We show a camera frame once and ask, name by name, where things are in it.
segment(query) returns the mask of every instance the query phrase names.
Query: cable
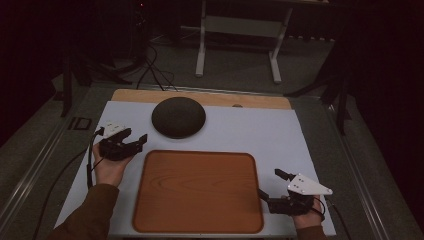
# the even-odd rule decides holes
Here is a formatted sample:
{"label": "cable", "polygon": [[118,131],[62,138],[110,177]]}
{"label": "cable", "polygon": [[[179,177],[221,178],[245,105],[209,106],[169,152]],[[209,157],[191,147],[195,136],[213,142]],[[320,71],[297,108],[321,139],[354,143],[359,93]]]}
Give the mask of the cable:
{"label": "cable", "polygon": [[315,208],[311,207],[310,209],[311,211],[315,212],[316,214],[318,214],[321,217],[321,222],[325,220],[325,216],[322,212],[316,210]]}
{"label": "cable", "polygon": [[[155,56],[157,56],[158,55],[157,50],[153,46],[151,46],[151,45],[149,45],[149,47],[151,49],[153,49],[153,51],[155,52]],[[172,74],[172,81],[169,81],[168,78],[163,74],[163,71],[159,70],[159,68],[155,66],[154,62],[151,63],[151,67],[154,67],[154,69],[156,69],[156,71],[158,71],[162,75],[162,77],[165,79],[165,81],[168,82],[168,87],[166,87],[166,89],[163,89],[162,86],[161,86],[161,84],[159,83],[158,79],[156,78],[156,75],[152,72],[153,73],[153,76],[155,78],[155,81],[159,84],[159,86],[161,87],[162,91],[168,90],[169,87],[172,86],[175,89],[175,91],[178,92],[178,89],[172,83],[174,81],[174,74],[173,73],[168,72],[168,73]]]}
{"label": "cable", "polygon": [[[158,56],[158,52],[156,51],[156,49],[154,49],[152,46],[150,46],[149,45],[149,47],[150,48],[152,48],[153,49],[153,51],[154,51],[154,53],[155,53],[155,55],[154,55],[154,57],[153,57],[153,60],[151,61],[151,64],[154,64],[155,63],[155,61],[156,61],[156,58],[157,58],[157,56]],[[149,63],[149,61],[150,60],[148,60],[148,59],[146,59],[146,62],[147,62],[147,65],[148,65],[148,67],[146,68],[146,70],[143,72],[143,74],[141,75],[141,77],[139,78],[139,80],[138,80],[138,82],[137,82],[137,87],[136,87],[136,89],[138,89],[139,88],[139,86],[140,86],[140,84],[141,84],[141,81],[143,80],[143,78],[144,78],[144,76],[146,76],[146,74],[147,74],[147,72],[151,69],[151,67],[152,67],[152,65]]]}
{"label": "cable", "polygon": [[[193,36],[193,35],[196,35],[197,33],[200,33],[200,30],[196,30],[196,31],[194,31],[194,32],[192,32],[192,33],[189,33],[189,34],[187,34],[187,35],[185,35],[185,36],[182,36],[182,37],[180,37],[180,40],[183,40],[183,39],[189,38],[189,37],[191,37],[191,36]],[[159,35],[159,36],[157,36],[157,37],[154,37],[154,38],[150,39],[150,40],[149,40],[149,42],[150,42],[150,43],[153,43],[153,44],[158,44],[158,45],[171,45],[171,44],[173,44],[173,43],[174,43],[174,42],[173,42],[173,41],[171,41],[171,40],[163,41],[163,42],[161,42],[161,41],[157,41],[157,40],[159,40],[159,39],[161,39],[161,38],[163,38],[163,37],[166,37],[166,35],[162,34],[162,35]]]}
{"label": "cable", "polygon": [[324,215],[324,214],[325,214],[325,211],[326,211],[324,203],[321,201],[321,199],[316,198],[316,197],[314,197],[314,198],[315,198],[316,200],[318,200],[318,201],[321,203],[321,207],[322,207],[322,215]]}
{"label": "cable", "polygon": [[87,166],[86,166],[86,170],[87,170],[87,187],[88,188],[91,188],[93,186],[93,177],[91,176],[91,172],[92,172],[92,169],[91,169],[91,154],[93,152],[94,140],[96,139],[96,137],[98,135],[103,135],[104,130],[105,129],[103,127],[101,127],[99,130],[97,130],[93,134],[93,136],[91,137],[91,140],[90,140],[90,145],[88,147],[88,160],[87,160]]}
{"label": "cable", "polygon": [[340,221],[342,222],[343,229],[344,229],[344,230],[345,230],[345,232],[346,232],[347,238],[348,238],[349,240],[352,240],[352,237],[350,236],[350,233],[349,233],[349,231],[347,230],[346,223],[344,222],[344,220],[343,220],[343,218],[342,218],[342,215],[340,214],[340,212],[339,212],[339,210],[337,209],[336,205],[334,205],[334,204],[330,201],[330,199],[329,199],[329,198],[327,198],[327,197],[324,197],[324,198],[325,198],[325,200],[327,200],[327,201],[330,203],[330,205],[334,208],[334,211],[336,211],[337,216],[339,217]]}
{"label": "cable", "polygon": [[[168,72],[168,71],[161,71],[159,70],[156,66],[155,66],[156,70],[159,71],[159,73],[162,75],[163,78],[165,78],[165,80],[169,83],[168,86],[165,88],[165,91],[167,91],[171,86],[172,88],[178,92],[178,89],[175,87],[175,85],[173,84],[174,79],[175,79],[175,75],[172,72]],[[168,80],[168,78],[165,77],[164,73],[168,73],[171,74],[171,80]]]}
{"label": "cable", "polygon": [[157,79],[156,74],[155,74],[155,71],[154,71],[154,70],[153,70],[153,68],[152,68],[152,66],[153,66],[153,62],[150,62],[150,61],[147,59],[147,64],[149,64],[149,70],[150,70],[150,72],[151,72],[151,73],[152,73],[152,75],[153,75],[153,79],[154,79],[154,80],[155,80],[155,82],[159,85],[160,89],[162,89],[162,91],[165,91],[165,89],[163,89],[163,87],[162,87],[162,84],[160,84],[159,80]]}
{"label": "cable", "polygon": [[96,164],[94,164],[93,168],[91,169],[91,171],[93,171],[97,165],[99,165],[105,158],[103,157],[102,159],[100,159]]}
{"label": "cable", "polygon": [[43,203],[43,207],[41,208],[41,214],[40,217],[38,218],[38,223],[37,223],[37,227],[35,228],[35,232],[34,235],[32,236],[32,239],[35,240],[37,239],[37,235],[38,232],[40,230],[40,226],[41,226],[41,221],[43,220],[44,217],[44,212],[46,210],[47,207],[47,203],[49,202],[50,199],[50,195],[53,191],[53,188],[56,186],[57,181],[59,181],[60,177],[62,176],[62,174],[65,172],[65,170],[79,157],[81,156],[83,153],[85,153],[87,151],[87,149],[84,149],[83,151],[81,151],[80,153],[78,153],[74,158],[72,158],[66,165],[65,167],[62,168],[62,170],[60,171],[60,173],[58,174],[58,176],[56,177],[56,179],[53,181],[53,184],[50,186],[50,189],[48,191],[47,197],[44,200]]}

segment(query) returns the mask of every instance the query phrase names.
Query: forearm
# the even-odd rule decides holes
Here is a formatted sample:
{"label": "forearm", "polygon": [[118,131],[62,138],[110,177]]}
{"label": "forearm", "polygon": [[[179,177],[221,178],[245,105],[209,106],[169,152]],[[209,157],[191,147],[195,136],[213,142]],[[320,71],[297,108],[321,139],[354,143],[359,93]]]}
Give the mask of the forearm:
{"label": "forearm", "polygon": [[47,239],[107,239],[118,194],[118,188],[112,185],[98,184],[90,188],[84,203]]}

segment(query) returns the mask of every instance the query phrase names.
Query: hand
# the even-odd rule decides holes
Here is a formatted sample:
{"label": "hand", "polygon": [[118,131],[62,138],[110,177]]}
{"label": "hand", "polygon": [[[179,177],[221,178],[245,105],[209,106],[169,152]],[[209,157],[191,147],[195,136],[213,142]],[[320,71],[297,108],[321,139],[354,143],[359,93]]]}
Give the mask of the hand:
{"label": "hand", "polygon": [[125,158],[121,161],[111,161],[100,156],[100,147],[97,143],[93,146],[94,154],[94,166],[99,163],[95,168],[94,172],[96,173],[96,184],[110,184],[115,187],[118,187],[122,181],[124,175],[125,167],[133,159],[134,156]]}
{"label": "hand", "polygon": [[[312,206],[313,208],[315,208],[316,210],[318,210],[319,212],[321,212],[321,203],[318,200],[320,198],[320,196],[314,196],[314,205]],[[299,216],[292,216],[293,217],[293,221],[294,221],[294,226],[296,227],[296,229],[301,229],[301,228],[307,228],[307,227],[313,227],[313,226],[321,226],[321,216],[310,210],[308,213],[303,214],[303,215],[299,215]]]}

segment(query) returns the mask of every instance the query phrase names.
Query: black cable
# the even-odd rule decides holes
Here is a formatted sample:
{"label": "black cable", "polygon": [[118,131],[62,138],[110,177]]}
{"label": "black cable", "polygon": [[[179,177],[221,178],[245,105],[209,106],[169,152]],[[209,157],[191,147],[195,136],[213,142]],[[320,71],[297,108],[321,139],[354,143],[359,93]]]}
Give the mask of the black cable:
{"label": "black cable", "polygon": [[43,207],[41,208],[41,214],[40,217],[38,218],[38,223],[37,223],[37,227],[35,228],[35,232],[34,235],[32,236],[32,239],[35,240],[37,239],[37,235],[38,235],[38,231],[40,230],[40,226],[41,226],[41,221],[43,220],[44,217],[44,212],[46,210],[47,207],[47,203],[49,202],[50,199],[50,195],[53,191],[53,188],[56,186],[57,181],[59,181],[60,177],[62,176],[63,172],[65,172],[65,170],[79,157],[81,156],[83,153],[85,153],[87,151],[87,149],[84,149],[83,151],[81,151],[80,153],[78,153],[74,158],[72,158],[66,165],[65,167],[62,168],[62,170],[60,171],[60,173],[58,174],[58,176],[56,177],[56,179],[53,181],[53,184],[50,186],[50,189],[48,191],[47,197],[44,200],[43,203]]}
{"label": "black cable", "polygon": [[324,213],[316,210],[315,208],[311,207],[309,210],[314,211],[316,214],[318,214],[321,217],[321,222],[325,220]]}
{"label": "black cable", "polygon": [[[157,56],[158,56],[158,52],[156,51],[156,49],[154,49],[153,47],[151,47],[152,49],[153,49],[153,51],[154,51],[154,53],[155,53],[155,55],[154,55],[154,57],[153,57],[153,60],[151,61],[151,64],[154,64],[155,62],[156,62],[156,58],[157,58]],[[146,70],[143,72],[143,74],[141,75],[141,77],[139,78],[139,80],[138,80],[138,82],[137,82],[137,87],[136,87],[136,89],[138,89],[139,88],[139,86],[140,86],[140,84],[141,84],[141,81],[143,80],[143,78],[144,78],[144,76],[146,76],[146,74],[147,74],[147,72],[152,68],[152,65],[149,63],[149,61],[150,60],[148,60],[148,59],[146,59],[146,62],[147,62],[147,65],[148,65],[148,67],[146,68]]]}
{"label": "black cable", "polygon": [[[149,45],[149,47],[155,52],[155,56],[157,56],[158,55],[158,52],[157,52],[157,50],[152,46],[152,45]],[[173,73],[171,73],[171,72],[168,72],[168,73],[170,73],[170,74],[172,74],[172,81],[169,81],[168,80],[168,78],[163,74],[163,71],[161,71],[161,70],[159,70],[159,68],[158,67],[156,67],[155,66],[155,63],[154,62],[152,62],[152,63],[150,63],[150,66],[152,67],[152,69],[151,69],[151,71],[152,71],[152,74],[153,74],[153,77],[155,78],[155,81],[156,81],[156,83],[158,83],[159,84],[159,86],[160,86],[160,88],[162,89],[162,91],[165,91],[165,90],[168,90],[169,89],[169,87],[170,86],[172,86],[174,89],[175,89],[175,91],[177,91],[178,92],[178,89],[174,86],[174,84],[172,83],[172,81],[174,80],[174,74]],[[168,87],[166,87],[166,89],[163,89],[162,88],[162,85],[159,83],[159,80],[156,78],[156,75],[153,73],[153,70],[155,70],[156,69],[156,71],[158,71],[161,75],[162,75],[162,77],[165,79],[165,81],[168,83]]]}
{"label": "black cable", "polygon": [[324,203],[321,201],[321,199],[316,198],[316,197],[314,197],[314,198],[315,198],[316,200],[318,200],[318,201],[321,203],[321,207],[322,207],[322,215],[324,216],[325,211],[326,211]]}
{"label": "black cable", "polygon": [[346,223],[344,222],[344,220],[343,220],[343,218],[342,218],[342,215],[340,214],[340,212],[339,212],[339,210],[337,209],[336,205],[334,205],[334,204],[330,201],[330,199],[328,199],[327,197],[324,197],[324,198],[325,198],[325,200],[327,200],[327,201],[330,203],[330,205],[334,208],[334,211],[336,211],[337,216],[339,217],[340,221],[342,222],[343,229],[344,229],[344,230],[345,230],[345,232],[346,232],[347,238],[348,238],[349,240],[352,240],[352,237],[350,236],[350,233],[349,233],[349,231],[347,230]]}
{"label": "black cable", "polygon": [[87,158],[88,160],[87,160],[87,166],[86,166],[86,170],[87,170],[87,187],[88,188],[91,188],[93,186],[93,177],[91,176],[91,172],[92,172],[92,170],[91,170],[91,155],[92,155],[92,152],[93,152],[94,140],[96,139],[96,137],[98,135],[103,135],[104,130],[105,129],[103,127],[101,127],[99,130],[97,130],[93,134],[93,136],[91,137],[91,140],[90,140],[90,145],[88,147],[88,158]]}
{"label": "black cable", "polygon": [[162,91],[165,91],[165,89],[162,87],[162,84],[160,84],[159,80],[157,79],[156,74],[155,74],[155,71],[154,71],[154,70],[153,70],[153,68],[152,68],[153,63],[152,63],[152,62],[149,62],[149,60],[147,60],[147,63],[149,64],[149,69],[150,69],[150,72],[151,72],[151,73],[152,73],[152,75],[153,75],[153,79],[154,79],[154,80],[155,80],[155,82],[159,85],[160,89],[161,89]]}
{"label": "black cable", "polygon": [[94,164],[93,168],[91,169],[91,171],[93,171],[97,165],[99,165],[105,158],[100,159],[96,164]]}

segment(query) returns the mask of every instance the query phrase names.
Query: wooden board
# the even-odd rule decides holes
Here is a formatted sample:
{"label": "wooden board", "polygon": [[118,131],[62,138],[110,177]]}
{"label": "wooden board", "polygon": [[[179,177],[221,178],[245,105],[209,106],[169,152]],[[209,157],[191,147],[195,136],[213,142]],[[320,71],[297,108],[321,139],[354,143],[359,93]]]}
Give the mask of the wooden board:
{"label": "wooden board", "polygon": [[291,109],[289,100],[284,97],[181,91],[118,89],[113,94],[112,101],[160,103],[171,97],[188,97],[196,100],[202,106],[232,107],[240,105],[247,108]]}
{"label": "wooden board", "polygon": [[147,233],[261,231],[254,158],[247,153],[149,152],[133,226]]}

